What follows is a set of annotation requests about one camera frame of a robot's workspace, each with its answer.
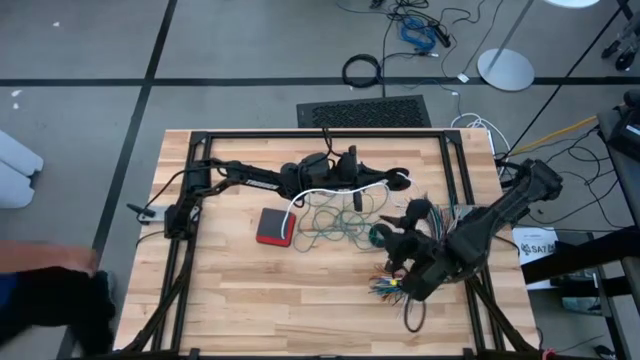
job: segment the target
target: white lamp base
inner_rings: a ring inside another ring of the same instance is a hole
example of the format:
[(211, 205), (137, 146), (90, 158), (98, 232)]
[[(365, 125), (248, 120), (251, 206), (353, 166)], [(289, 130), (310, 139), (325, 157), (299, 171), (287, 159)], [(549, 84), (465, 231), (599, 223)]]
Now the white lamp base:
[(504, 49), (491, 71), (488, 71), (497, 52), (498, 49), (487, 50), (478, 58), (478, 73), (484, 81), (505, 91), (520, 91), (533, 84), (533, 66), (526, 57), (513, 50)]

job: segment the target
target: white cable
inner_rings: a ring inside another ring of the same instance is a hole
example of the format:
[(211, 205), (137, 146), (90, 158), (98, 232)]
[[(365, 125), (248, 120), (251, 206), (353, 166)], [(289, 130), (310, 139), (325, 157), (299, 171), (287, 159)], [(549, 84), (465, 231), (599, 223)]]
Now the white cable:
[[(397, 173), (398, 175), (401, 175), (402, 177), (404, 177), (405, 179), (409, 180), (411, 182), (412, 185), (415, 185), (418, 188), (418, 192), (420, 192), (420, 186), (418, 186), (418, 183), (416, 183), (412, 178), (408, 177), (407, 175), (403, 174), (403, 173)], [(291, 200), (291, 202), (289, 203), (289, 206), (287, 206), (287, 212), (284, 214), (284, 219), (282, 220), (282, 226), (280, 227), (280, 237), (282, 239), (285, 238), (284, 236), (284, 227), (287, 225), (287, 219), (289, 218), (289, 213), (291, 212), (291, 206), (293, 206), (293, 204), (298, 201), (298, 199), (301, 196), (305, 196), (307, 194), (313, 193), (313, 192), (326, 192), (329, 194), (337, 194), (337, 195), (348, 195), (348, 194), (355, 194), (357, 192), (360, 192), (362, 190), (366, 190), (372, 187), (376, 187), (376, 186), (384, 186), (387, 188), (387, 190), (389, 192), (391, 192), (391, 189), (389, 189), (389, 187), (387, 186), (386, 182), (377, 182), (377, 183), (373, 183), (373, 184), (369, 184), (367, 186), (363, 186), (359, 189), (355, 189), (355, 190), (348, 190), (348, 191), (334, 191), (334, 190), (328, 190), (328, 189), (309, 189), (309, 190), (305, 190), (303, 192), (301, 192), (300, 194), (296, 195), (296, 197), (293, 198), (293, 200)], [(406, 204), (398, 204), (393, 200), (393, 196), (391, 196), (391, 194), (389, 194), (389, 198), (391, 199), (391, 202), (398, 206), (398, 207), (407, 207)]]
[[(498, 135), (500, 135), (500, 137), (502, 138), (502, 141), (504, 142), (504, 144), (507, 146), (507, 152), (509, 152), (509, 150), (511, 150), (511, 146), (509, 145), (509, 142), (507, 141), (507, 138), (504, 136), (504, 134), (502, 133), (502, 131), (500, 131), (495, 125), (493, 125), (489, 120), (487, 119), (483, 119), (480, 115), (476, 114), (476, 113), (464, 113), (458, 117), (456, 117), (455, 119), (453, 119), (451, 121), (451, 127), (455, 127), (455, 124), (458, 120), (466, 117), (466, 116), (474, 116), (475, 120), (473, 120), (472, 122), (470, 122), (469, 124), (467, 124), (468, 128), (481, 128), (481, 129), (487, 129), (489, 131), (491, 131), (491, 129), (489, 129), (487, 127), (487, 125), (489, 125), (493, 130), (495, 130)], [(500, 170), (500, 176), (502, 176), (502, 174), (504, 173), (504, 167)]]

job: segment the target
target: person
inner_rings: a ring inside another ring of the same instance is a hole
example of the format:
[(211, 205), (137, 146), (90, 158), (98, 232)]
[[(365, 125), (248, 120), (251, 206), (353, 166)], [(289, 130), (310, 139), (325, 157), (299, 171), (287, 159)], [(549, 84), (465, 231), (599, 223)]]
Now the person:
[(113, 279), (84, 247), (0, 241), (0, 346), (31, 326), (68, 325), (85, 355), (108, 353)]

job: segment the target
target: blue cable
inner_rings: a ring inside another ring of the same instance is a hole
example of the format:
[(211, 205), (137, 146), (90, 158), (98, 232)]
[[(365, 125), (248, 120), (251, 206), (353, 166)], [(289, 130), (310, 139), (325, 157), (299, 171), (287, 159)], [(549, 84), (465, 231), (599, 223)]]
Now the blue cable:
[(433, 27), (425, 25), (422, 19), (409, 16), (398, 22), (400, 39), (416, 47), (416, 51), (430, 52), (436, 46)]

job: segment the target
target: green wire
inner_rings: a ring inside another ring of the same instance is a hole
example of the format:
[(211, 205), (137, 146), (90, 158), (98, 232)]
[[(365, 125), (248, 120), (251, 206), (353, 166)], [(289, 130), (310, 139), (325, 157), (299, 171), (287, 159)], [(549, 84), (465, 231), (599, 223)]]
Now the green wire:
[[(384, 201), (378, 207), (375, 207), (373, 196), (369, 194), (362, 194), (363, 200), (366, 197), (370, 200), (371, 203), (371, 209), (367, 212), (362, 213), (357, 213), (354, 210), (350, 209), (353, 201), (346, 202), (345, 197), (342, 198), (342, 208), (328, 205), (328, 203), (336, 198), (336, 196), (336, 194), (332, 194), (331, 196), (327, 197), (327, 200), (319, 204), (313, 204), (311, 202), (311, 198), (309, 197), (309, 201), (307, 202), (309, 206), (307, 206), (307, 210), (304, 212), (304, 214), (302, 214), (302, 216), (300, 216), (300, 219), (298, 219), (298, 231), (293, 237), (294, 249), (301, 253), (306, 253), (314, 247), (318, 239), (342, 241), (345, 238), (347, 238), (348, 241), (353, 242), (360, 250), (367, 251), (376, 249), (376, 247), (371, 242), (371, 237), (373, 235), (369, 233), (369, 229), (371, 229), (371, 227), (380, 220), (377, 219), (372, 221), (370, 220), (370, 217), (376, 214), (386, 205), (387, 201), (389, 200), (389, 190), (385, 189)], [(316, 208), (316, 211), (313, 214), (313, 218), (311, 219), (312, 230), (303, 230), (301, 228), (301, 224), (311, 212), (311, 208)], [(322, 227), (319, 221), (320, 216), (328, 216), (330, 219), (330, 224)], [(364, 240), (362, 239), (363, 234), (367, 234), (366, 239)], [(311, 239), (308, 247), (299, 247), (298, 242), (300, 236)]]

